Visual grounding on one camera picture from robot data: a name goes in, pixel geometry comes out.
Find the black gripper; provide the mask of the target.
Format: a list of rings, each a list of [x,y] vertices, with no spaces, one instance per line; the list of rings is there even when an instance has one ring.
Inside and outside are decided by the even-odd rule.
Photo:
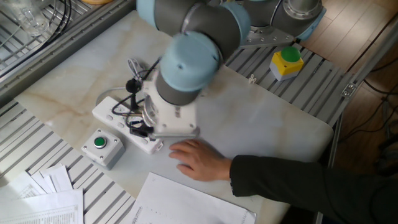
[[[134,121],[133,124],[129,123],[129,133],[141,138],[148,138],[154,132],[154,128],[146,125],[143,120]]]

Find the person's right hand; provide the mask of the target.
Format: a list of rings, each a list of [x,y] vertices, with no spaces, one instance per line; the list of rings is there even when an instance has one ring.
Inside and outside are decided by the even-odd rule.
[[[202,182],[230,180],[232,160],[219,155],[202,141],[187,139],[169,149],[169,157],[180,161],[177,169],[187,177]]]

